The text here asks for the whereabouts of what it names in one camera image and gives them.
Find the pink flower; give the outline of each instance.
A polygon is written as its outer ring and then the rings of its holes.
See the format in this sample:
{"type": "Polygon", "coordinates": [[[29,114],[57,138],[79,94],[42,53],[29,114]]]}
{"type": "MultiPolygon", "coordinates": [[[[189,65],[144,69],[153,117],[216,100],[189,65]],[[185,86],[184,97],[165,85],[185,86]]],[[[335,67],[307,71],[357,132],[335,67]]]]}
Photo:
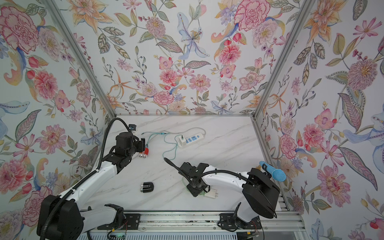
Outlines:
{"type": "Polygon", "coordinates": [[[330,129],[335,126],[333,123],[332,113],[329,108],[325,109],[320,115],[315,117],[314,122],[319,125],[322,129],[330,129]]]}
{"type": "Polygon", "coordinates": [[[70,110],[70,117],[72,121],[77,122],[77,120],[81,120],[81,115],[83,114],[80,110],[70,110]]]}
{"type": "Polygon", "coordinates": [[[59,93],[55,97],[55,103],[57,109],[62,112],[64,112],[63,108],[68,108],[71,105],[63,90],[59,90],[59,93]]]}
{"type": "Polygon", "coordinates": [[[58,90],[56,78],[53,77],[52,73],[48,74],[45,70],[35,75],[33,83],[39,95],[45,99],[53,99],[58,90]]]}
{"type": "Polygon", "coordinates": [[[29,137],[29,141],[28,141],[28,138],[26,136],[23,137],[23,142],[24,142],[24,145],[21,144],[21,143],[16,143],[15,146],[17,148],[20,148],[22,150],[18,151],[18,152],[14,152],[13,153],[13,156],[16,157],[20,154],[22,154],[22,158],[21,159],[24,159],[27,155],[28,155],[28,152],[34,152],[33,149],[31,149],[31,147],[36,143],[36,142],[40,142],[41,141],[41,137],[38,137],[36,138],[36,140],[34,140],[35,138],[35,135],[34,134],[31,134],[31,136],[29,137]]]}
{"type": "Polygon", "coordinates": [[[195,75],[192,75],[192,78],[189,81],[189,87],[203,93],[204,91],[207,91],[208,88],[211,86],[210,81],[211,80],[205,75],[201,76],[200,74],[198,74],[197,77],[195,75]]]}
{"type": "Polygon", "coordinates": [[[373,24],[375,23],[375,21],[376,21],[376,17],[373,18],[373,19],[371,20],[371,22],[369,23],[369,25],[367,26],[367,20],[364,20],[364,21],[362,22],[362,27],[360,27],[360,26],[356,26],[356,27],[355,27],[355,30],[358,31],[358,33],[354,33],[353,35],[360,35],[360,34],[362,34],[361,39],[363,39],[363,38],[365,37],[365,35],[368,35],[368,36],[377,36],[378,33],[375,32],[375,31],[372,31],[372,30],[374,30],[375,28],[380,27],[380,26],[381,26],[381,22],[379,22],[378,24],[376,24],[376,25],[373,26],[373,24]]]}
{"type": "Polygon", "coordinates": [[[12,159],[10,162],[3,162],[0,167],[0,191],[6,194],[8,190],[15,191],[23,182],[26,176],[26,168],[22,160],[12,159]]]}
{"type": "Polygon", "coordinates": [[[153,100],[160,105],[168,105],[173,102],[173,95],[169,92],[161,91],[156,93],[153,100]]]}
{"type": "Polygon", "coordinates": [[[39,221],[41,202],[52,194],[52,190],[47,186],[42,186],[40,191],[32,191],[31,196],[25,201],[23,208],[23,223],[29,227],[39,221]]]}
{"type": "Polygon", "coordinates": [[[364,90],[371,86],[377,75],[377,64],[372,59],[358,61],[348,72],[348,86],[352,90],[364,90]]]}
{"type": "Polygon", "coordinates": [[[169,58],[166,58],[166,57],[160,57],[160,69],[161,70],[164,70],[164,69],[169,69],[172,67],[172,64],[173,64],[173,61],[172,59],[169,59],[169,58]]]}
{"type": "Polygon", "coordinates": [[[287,134],[284,134],[281,138],[280,138],[280,146],[281,146],[281,151],[285,154],[285,156],[288,158],[288,159],[292,159],[294,157],[296,157],[296,143],[295,143],[295,140],[293,138],[291,138],[289,135],[287,134]]]}
{"type": "Polygon", "coordinates": [[[324,142],[324,132],[315,123],[304,127],[304,140],[310,147],[320,147],[324,142]]]}
{"type": "Polygon", "coordinates": [[[177,75],[178,77],[185,77],[185,79],[187,79],[187,76],[192,76],[192,73],[194,73],[195,71],[192,70],[190,71],[191,69],[190,68],[182,68],[182,71],[178,70],[179,74],[177,75]]]}
{"type": "Polygon", "coordinates": [[[229,85],[229,82],[225,81],[225,82],[221,83],[221,90],[229,92],[229,91],[233,90],[233,87],[231,85],[229,85]]]}
{"type": "Polygon", "coordinates": [[[128,6],[127,9],[133,8],[136,9],[136,6],[139,6],[141,2],[136,2],[136,0],[125,0],[126,3],[123,3],[124,6],[128,6]]]}
{"type": "Polygon", "coordinates": [[[265,75],[257,75],[254,72],[249,72],[244,78],[240,78],[240,90],[245,91],[251,89],[256,86],[259,82],[263,81],[264,78],[265,75]]]}
{"type": "Polygon", "coordinates": [[[73,33],[73,36],[76,39],[77,43],[79,43],[79,44],[84,44],[85,43],[85,42],[83,42],[83,40],[84,40],[83,36],[77,37],[77,33],[73,33]]]}
{"type": "Polygon", "coordinates": [[[162,80],[166,84],[171,84],[176,82],[177,75],[176,72],[172,69],[163,70],[160,74],[160,80],[162,80]]]}
{"type": "Polygon", "coordinates": [[[158,17],[149,18],[146,27],[155,38],[161,38],[166,33],[166,27],[158,17]]]}
{"type": "Polygon", "coordinates": [[[337,176],[339,169],[336,165],[331,168],[330,166],[324,167],[324,172],[321,169],[318,170],[317,178],[321,180],[320,195],[327,197],[329,203],[333,203],[342,207],[345,202],[351,203],[351,196],[347,194],[350,191],[350,185],[346,182],[344,174],[337,176]]]}
{"type": "Polygon", "coordinates": [[[58,124],[52,126],[47,126],[47,131],[41,131],[41,134],[44,136],[40,141],[40,148],[42,150],[47,149],[47,155],[55,153],[56,148],[65,147],[65,139],[67,136],[62,136],[65,134],[65,130],[62,129],[58,124]]]}
{"type": "Polygon", "coordinates": [[[131,67],[131,64],[125,62],[125,60],[122,60],[121,58],[119,58],[119,60],[117,60],[117,63],[118,63],[118,66],[128,72],[131,71],[131,69],[133,69],[133,67],[131,67]]]}
{"type": "Polygon", "coordinates": [[[331,143],[329,141],[326,141],[326,144],[327,144],[327,148],[325,148],[322,144],[320,145],[323,152],[326,153],[325,159],[328,159],[329,157],[331,157],[331,160],[334,165],[338,163],[340,166],[343,166],[344,163],[340,161],[340,159],[338,159],[338,157],[343,157],[343,155],[341,153],[334,153],[337,150],[338,146],[333,145],[333,147],[330,149],[331,143]]]}
{"type": "Polygon", "coordinates": [[[85,79],[84,83],[79,83],[77,87],[77,97],[76,99],[84,103],[84,106],[87,108],[91,102],[91,87],[89,85],[88,79],[85,79]]]}
{"type": "Polygon", "coordinates": [[[219,55],[220,62],[224,65],[235,63],[241,54],[241,51],[239,49],[239,46],[235,44],[225,46],[225,48],[221,51],[219,55]]]}
{"type": "Polygon", "coordinates": [[[249,31],[264,22],[271,5],[266,0],[243,0],[237,7],[235,24],[239,30],[249,31]]]}
{"type": "Polygon", "coordinates": [[[28,14],[15,7],[2,7],[0,34],[14,50],[19,47],[25,53],[35,51],[38,45],[38,32],[28,14]]]}
{"type": "Polygon", "coordinates": [[[253,30],[253,46],[263,45],[275,35],[277,23],[272,19],[261,23],[253,30]]]}
{"type": "Polygon", "coordinates": [[[233,72],[235,71],[236,65],[226,65],[221,71],[220,75],[223,75],[226,78],[231,78],[233,75],[233,72]]]}

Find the pink peony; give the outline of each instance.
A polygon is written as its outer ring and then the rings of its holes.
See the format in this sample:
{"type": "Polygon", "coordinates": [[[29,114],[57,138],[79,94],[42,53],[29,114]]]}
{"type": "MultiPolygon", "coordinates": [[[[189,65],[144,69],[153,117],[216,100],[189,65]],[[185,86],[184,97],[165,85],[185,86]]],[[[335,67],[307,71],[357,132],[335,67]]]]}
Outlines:
{"type": "Polygon", "coordinates": [[[31,196],[25,201],[23,208],[23,224],[32,227],[39,221],[41,202],[48,195],[52,194],[52,190],[47,186],[42,186],[40,191],[32,191],[31,196]]]}
{"type": "Polygon", "coordinates": [[[320,115],[315,117],[314,122],[319,125],[322,129],[330,129],[335,126],[333,123],[332,113],[329,108],[325,109],[320,115]]]}
{"type": "Polygon", "coordinates": [[[345,202],[351,203],[351,196],[347,194],[350,191],[350,185],[346,182],[344,174],[337,176],[339,169],[336,165],[332,167],[325,166],[324,172],[321,169],[318,170],[317,178],[321,180],[320,195],[327,197],[329,203],[333,203],[342,207],[345,202]]]}
{"type": "Polygon", "coordinates": [[[325,141],[324,132],[315,123],[304,127],[304,140],[310,147],[320,147],[325,141]]]}
{"type": "Polygon", "coordinates": [[[264,22],[270,9],[271,5],[266,0],[243,0],[237,7],[235,24],[239,24],[239,30],[254,29],[264,22]]]}
{"type": "Polygon", "coordinates": [[[160,64],[159,67],[161,70],[169,69],[172,67],[173,61],[172,59],[166,58],[166,57],[160,57],[160,64]]]}
{"type": "Polygon", "coordinates": [[[15,191],[23,182],[26,176],[26,168],[22,161],[12,159],[10,162],[3,162],[0,167],[0,191],[6,194],[8,190],[15,191]]]}
{"type": "Polygon", "coordinates": [[[196,89],[199,92],[207,91],[208,88],[211,86],[210,79],[207,78],[205,75],[198,74],[197,76],[192,75],[189,87],[192,89],[196,89]]]}
{"type": "Polygon", "coordinates": [[[33,83],[39,95],[45,99],[52,100],[58,90],[56,78],[45,70],[35,75],[33,83]]]}
{"type": "Polygon", "coordinates": [[[226,78],[231,78],[233,75],[233,72],[235,71],[236,65],[226,65],[221,71],[220,75],[223,75],[226,78]]]}
{"type": "Polygon", "coordinates": [[[296,156],[296,143],[293,138],[291,138],[289,135],[284,134],[280,138],[280,146],[281,146],[281,151],[285,154],[285,156],[288,159],[292,159],[296,156]]]}
{"type": "Polygon", "coordinates": [[[58,124],[52,126],[47,126],[47,131],[41,131],[41,134],[44,136],[40,142],[40,148],[42,150],[47,149],[47,155],[55,153],[56,148],[65,147],[65,139],[67,136],[62,136],[65,134],[65,130],[62,129],[58,124]]]}
{"type": "Polygon", "coordinates": [[[231,44],[225,46],[219,55],[220,62],[224,65],[235,63],[236,60],[240,57],[241,51],[239,46],[231,44]]]}
{"type": "Polygon", "coordinates": [[[172,69],[163,70],[160,74],[160,80],[162,80],[166,84],[171,84],[176,82],[177,75],[176,72],[172,69]]]}
{"type": "Polygon", "coordinates": [[[173,102],[173,95],[169,94],[169,92],[161,91],[155,94],[153,100],[160,105],[168,105],[173,102]]]}
{"type": "Polygon", "coordinates": [[[39,43],[38,32],[31,17],[15,7],[1,8],[0,34],[14,50],[18,47],[27,54],[35,51],[39,43]]]}

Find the power socket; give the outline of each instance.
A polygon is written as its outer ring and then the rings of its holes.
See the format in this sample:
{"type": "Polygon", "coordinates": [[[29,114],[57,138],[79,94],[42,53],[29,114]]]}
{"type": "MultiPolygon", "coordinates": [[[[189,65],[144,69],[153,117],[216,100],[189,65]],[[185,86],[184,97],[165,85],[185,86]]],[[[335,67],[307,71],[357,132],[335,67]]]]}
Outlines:
{"type": "Polygon", "coordinates": [[[200,142],[203,139],[204,139],[204,135],[201,132],[189,137],[184,137],[183,135],[181,135],[177,140],[177,145],[179,148],[183,149],[194,143],[200,142]]]}

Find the white power strip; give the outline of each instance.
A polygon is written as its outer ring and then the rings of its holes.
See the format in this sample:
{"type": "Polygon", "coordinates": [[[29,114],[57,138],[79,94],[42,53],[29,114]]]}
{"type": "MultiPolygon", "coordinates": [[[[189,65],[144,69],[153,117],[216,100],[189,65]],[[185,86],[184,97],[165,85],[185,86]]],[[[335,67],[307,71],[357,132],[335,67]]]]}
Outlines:
{"type": "Polygon", "coordinates": [[[201,140],[204,139],[204,135],[199,132],[195,135],[189,136],[189,137],[184,137],[183,135],[179,136],[179,139],[177,140],[177,145],[179,148],[185,148],[188,147],[194,143],[200,142],[201,140]]]}

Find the flower illustration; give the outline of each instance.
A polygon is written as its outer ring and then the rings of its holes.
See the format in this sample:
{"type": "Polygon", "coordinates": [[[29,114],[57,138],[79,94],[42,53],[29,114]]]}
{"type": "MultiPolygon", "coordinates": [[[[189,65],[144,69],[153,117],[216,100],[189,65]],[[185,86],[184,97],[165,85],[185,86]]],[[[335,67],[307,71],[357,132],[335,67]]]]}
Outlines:
{"type": "Polygon", "coordinates": [[[304,140],[310,147],[320,147],[324,142],[324,132],[317,124],[307,124],[304,127],[304,140]]]}
{"type": "Polygon", "coordinates": [[[254,29],[264,22],[270,9],[266,0],[243,0],[237,7],[235,24],[239,24],[240,31],[254,29]]]}
{"type": "Polygon", "coordinates": [[[95,130],[93,130],[93,128],[90,128],[89,129],[89,137],[88,136],[84,136],[81,138],[80,142],[81,143],[84,143],[86,145],[90,145],[90,144],[97,144],[97,145],[101,145],[101,137],[103,135],[103,129],[101,129],[98,133],[95,132],[95,130]]]}
{"type": "Polygon", "coordinates": [[[27,54],[35,51],[39,43],[38,32],[31,17],[15,7],[1,8],[0,34],[14,50],[18,47],[27,54]]]}
{"type": "Polygon", "coordinates": [[[292,159],[296,157],[296,143],[293,138],[291,138],[288,134],[284,134],[280,138],[281,151],[285,154],[288,159],[292,159]]]}
{"type": "Polygon", "coordinates": [[[172,69],[165,69],[160,74],[160,80],[166,84],[172,84],[176,82],[177,75],[176,72],[172,69]]]}
{"type": "Polygon", "coordinates": [[[38,137],[35,139],[35,135],[34,134],[31,134],[31,136],[29,137],[29,140],[26,136],[23,137],[23,142],[24,142],[24,145],[21,144],[21,143],[16,143],[15,146],[17,148],[20,148],[22,150],[18,151],[18,152],[14,152],[13,153],[13,156],[16,157],[20,154],[22,154],[22,158],[21,159],[24,159],[27,155],[28,155],[28,152],[34,152],[33,149],[31,149],[31,147],[36,143],[36,142],[40,142],[42,140],[41,137],[38,137]]]}
{"type": "Polygon", "coordinates": [[[203,93],[204,91],[207,91],[208,88],[211,86],[210,81],[211,80],[205,75],[192,75],[192,78],[189,81],[189,87],[203,93]]]}
{"type": "Polygon", "coordinates": [[[246,108],[256,108],[259,105],[260,98],[261,97],[259,95],[254,95],[253,99],[249,101],[250,105],[248,105],[246,108]]]}
{"type": "Polygon", "coordinates": [[[322,144],[320,145],[323,152],[326,153],[325,159],[328,159],[329,157],[331,157],[331,160],[332,160],[334,165],[336,165],[336,163],[337,163],[340,166],[343,166],[344,163],[342,161],[340,161],[340,159],[338,159],[338,157],[343,157],[343,155],[341,153],[335,153],[335,151],[338,149],[338,146],[333,145],[332,148],[330,148],[331,143],[329,141],[326,141],[326,144],[327,144],[326,148],[322,144]]]}
{"type": "Polygon", "coordinates": [[[348,86],[352,90],[364,90],[371,86],[377,75],[377,64],[372,59],[358,61],[348,72],[348,86]]]}
{"type": "Polygon", "coordinates": [[[169,92],[161,91],[154,95],[153,100],[160,105],[168,105],[173,102],[173,98],[174,96],[169,92]]]}
{"type": "Polygon", "coordinates": [[[381,22],[379,22],[378,24],[373,26],[375,21],[376,21],[376,18],[373,18],[371,20],[371,22],[369,23],[369,25],[367,26],[367,20],[364,20],[362,22],[362,27],[360,27],[360,26],[356,26],[355,27],[355,30],[358,31],[358,33],[353,33],[353,35],[360,35],[360,34],[362,34],[360,39],[363,39],[365,37],[365,35],[368,35],[368,36],[377,36],[377,35],[379,35],[377,32],[372,31],[375,28],[378,28],[378,27],[381,26],[381,22]]]}
{"type": "Polygon", "coordinates": [[[226,65],[221,71],[220,75],[223,75],[226,78],[231,78],[233,75],[233,72],[235,71],[236,65],[226,65]]]}
{"type": "Polygon", "coordinates": [[[85,79],[84,83],[77,84],[76,87],[78,91],[76,99],[84,103],[87,108],[91,102],[91,86],[88,79],[85,79]]]}
{"type": "Polygon", "coordinates": [[[39,95],[45,99],[53,99],[58,90],[56,78],[53,77],[52,73],[48,74],[45,70],[35,75],[33,83],[39,95]]]}
{"type": "Polygon", "coordinates": [[[40,48],[48,54],[52,60],[58,62],[60,56],[60,44],[53,32],[48,28],[41,28],[39,31],[40,48]]]}
{"type": "Polygon", "coordinates": [[[113,23],[114,20],[103,13],[106,4],[98,0],[67,0],[71,6],[68,8],[73,13],[73,24],[77,25],[86,22],[97,34],[97,27],[100,23],[113,23]]]}
{"type": "Polygon", "coordinates": [[[61,128],[58,124],[52,126],[47,126],[47,131],[41,131],[41,134],[44,136],[40,141],[40,148],[42,150],[47,149],[47,155],[55,153],[56,148],[65,147],[65,140],[67,136],[62,136],[65,134],[65,130],[61,128]]]}
{"type": "Polygon", "coordinates": [[[351,203],[351,196],[347,194],[350,191],[350,185],[346,182],[344,174],[337,175],[339,169],[336,165],[332,167],[325,166],[324,172],[319,169],[317,178],[321,180],[320,184],[320,195],[327,197],[329,203],[333,203],[333,198],[335,199],[335,204],[339,207],[342,207],[345,202],[351,203]]]}
{"type": "Polygon", "coordinates": [[[124,6],[128,6],[127,9],[133,8],[136,9],[136,6],[139,6],[141,2],[136,2],[136,0],[125,0],[126,3],[123,3],[124,6]]]}
{"type": "Polygon", "coordinates": [[[70,118],[72,121],[77,122],[77,120],[81,120],[83,112],[80,110],[70,110],[70,118]]]}
{"type": "Polygon", "coordinates": [[[289,116],[287,116],[282,122],[281,122],[281,131],[286,135],[291,135],[293,130],[296,126],[296,120],[293,120],[289,116]]]}
{"type": "Polygon", "coordinates": [[[3,162],[0,167],[0,191],[6,194],[8,190],[15,191],[25,180],[27,170],[23,160],[11,159],[3,162]]]}
{"type": "Polygon", "coordinates": [[[221,90],[224,90],[226,92],[229,92],[231,90],[233,90],[233,87],[231,85],[229,85],[230,83],[225,81],[223,83],[221,83],[221,90]]]}
{"type": "Polygon", "coordinates": [[[169,110],[174,112],[179,112],[185,108],[185,102],[183,101],[174,101],[169,105],[169,110]]]}
{"type": "Polygon", "coordinates": [[[153,83],[148,83],[142,87],[142,93],[145,96],[153,97],[158,92],[155,85],[153,83]]]}
{"type": "Polygon", "coordinates": [[[32,191],[31,196],[25,201],[22,211],[23,224],[32,227],[39,221],[41,202],[52,194],[47,186],[42,186],[39,191],[32,191]]]}
{"type": "Polygon", "coordinates": [[[320,115],[317,115],[314,122],[317,123],[322,129],[330,129],[335,126],[332,113],[329,108],[325,109],[322,113],[320,113],[320,115]]]}
{"type": "Polygon", "coordinates": [[[253,30],[253,46],[256,48],[257,46],[263,45],[271,40],[271,38],[275,35],[276,29],[277,23],[272,19],[268,19],[258,25],[253,30]]]}
{"type": "Polygon", "coordinates": [[[231,44],[225,46],[219,55],[220,62],[222,64],[235,63],[240,57],[241,51],[239,46],[231,44]]]}
{"type": "Polygon", "coordinates": [[[161,38],[166,33],[166,27],[158,17],[149,18],[146,27],[155,38],[161,38]]]}
{"type": "Polygon", "coordinates": [[[249,72],[245,77],[240,78],[240,90],[245,91],[251,89],[256,86],[259,82],[263,81],[264,78],[265,75],[257,75],[254,72],[249,72]]]}
{"type": "Polygon", "coordinates": [[[20,210],[0,213],[0,239],[13,240],[20,232],[23,217],[20,210]]]}
{"type": "Polygon", "coordinates": [[[311,42],[317,35],[331,44],[331,26],[341,22],[339,11],[345,6],[346,0],[318,0],[317,9],[303,28],[310,28],[311,42]]]}

